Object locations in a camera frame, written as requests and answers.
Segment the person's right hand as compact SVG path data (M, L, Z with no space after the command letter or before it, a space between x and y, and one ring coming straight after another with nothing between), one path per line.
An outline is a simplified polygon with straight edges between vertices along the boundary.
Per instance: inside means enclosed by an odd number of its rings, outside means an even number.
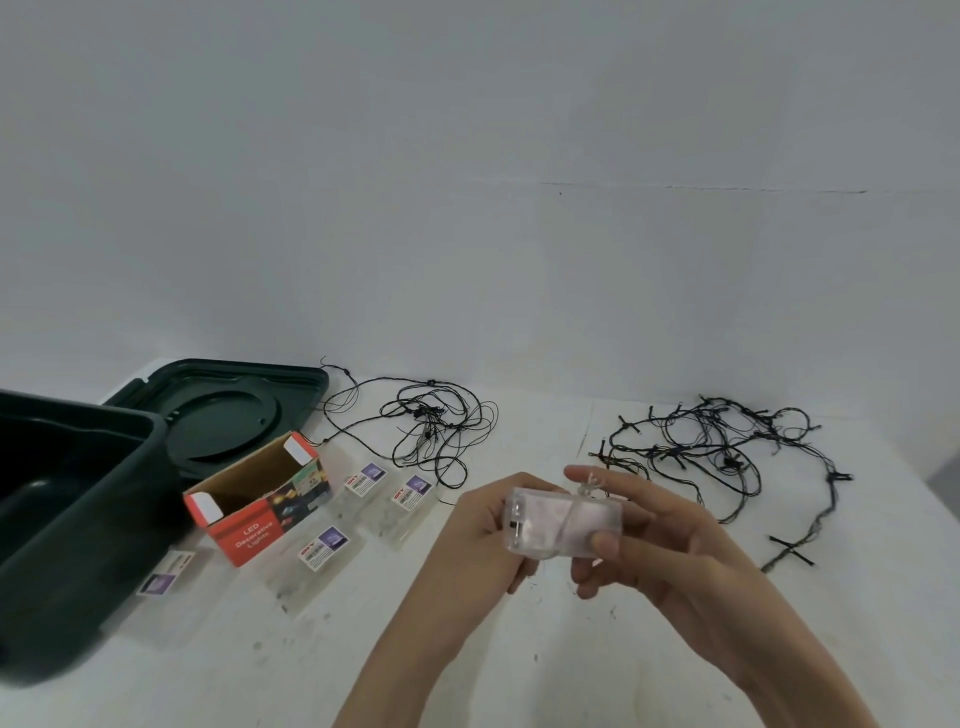
M621 534L643 539L654 549L644 564L606 562L596 555L573 559L571 578L578 597L592 599L614 584L634 589L699 655L706 645L706 630L698 598L712 570L759 572L764 577L761 571L703 506L673 491L637 475L600 467L569 465L563 474L577 484L593 477L606 493L621 497Z

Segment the person's left hand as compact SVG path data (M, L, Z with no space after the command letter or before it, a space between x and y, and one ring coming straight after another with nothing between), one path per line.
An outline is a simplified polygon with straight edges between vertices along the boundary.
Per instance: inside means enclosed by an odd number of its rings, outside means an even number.
M556 487L536 477L534 490L555 491ZM487 617L499 601L533 577L539 565L506 549L501 517L481 519L472 514L472 491L468 491L458 498L414 582L420 579L452 587L488 609Z

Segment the clear plastic battery box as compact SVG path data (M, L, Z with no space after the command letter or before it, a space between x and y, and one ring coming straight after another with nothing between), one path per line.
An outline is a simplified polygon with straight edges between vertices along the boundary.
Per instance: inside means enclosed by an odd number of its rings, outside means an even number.
M599 491L592 476L574 492L512 489L501 516L506 550L534 561L594 558L594 534L623 528L622 501Z

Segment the person's right forearm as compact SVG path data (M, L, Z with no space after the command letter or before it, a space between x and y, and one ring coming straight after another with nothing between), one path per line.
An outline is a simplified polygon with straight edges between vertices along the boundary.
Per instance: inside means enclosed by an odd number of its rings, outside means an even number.
M758 571L714 568L698 597L698 651L764 728L881 728L832 654Z

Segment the person's left forearm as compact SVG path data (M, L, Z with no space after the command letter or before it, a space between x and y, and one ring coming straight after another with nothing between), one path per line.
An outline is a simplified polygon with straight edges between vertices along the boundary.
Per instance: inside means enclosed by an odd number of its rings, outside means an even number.
M419 728L442 673L487 613L452 587L415 580L331 728Z

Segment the clear labelled plastic packet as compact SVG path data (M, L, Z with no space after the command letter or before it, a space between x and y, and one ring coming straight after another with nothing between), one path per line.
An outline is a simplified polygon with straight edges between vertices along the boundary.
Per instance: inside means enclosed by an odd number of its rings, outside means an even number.
M329 524L285 550L270 588L281 611L291 617L304 612L365 546L366 540L354 529Z
M352 523L376 500L391 479L390 469L378 462L367 462L342 484L335 501L330 505L342 523Z
M375 504L371 532L398 551L438 503L437 486L420 475L410 475Z
M185 632L191 614L187 593L203 560L199 550L168 550L114 615L112 633L164 645Z

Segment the red cardboard box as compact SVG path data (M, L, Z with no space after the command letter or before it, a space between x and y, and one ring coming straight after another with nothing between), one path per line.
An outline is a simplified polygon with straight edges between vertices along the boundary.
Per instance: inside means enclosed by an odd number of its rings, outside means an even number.
M317 447L290 431L183 494L195 524L242 567L330 500Z

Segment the dark green plastic lid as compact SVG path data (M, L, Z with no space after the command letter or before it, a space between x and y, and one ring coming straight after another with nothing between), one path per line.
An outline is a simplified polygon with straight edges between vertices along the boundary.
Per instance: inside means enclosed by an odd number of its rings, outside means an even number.
M128 381L103 404L161 417L188 488L300 430L329 387L321 368L187 358Z

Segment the dark green plastic bin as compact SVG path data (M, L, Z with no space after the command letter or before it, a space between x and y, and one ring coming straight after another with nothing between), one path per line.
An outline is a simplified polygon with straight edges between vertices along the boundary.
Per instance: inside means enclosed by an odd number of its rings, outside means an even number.
M71 669L191 528L156 414L0 390L0 682Z

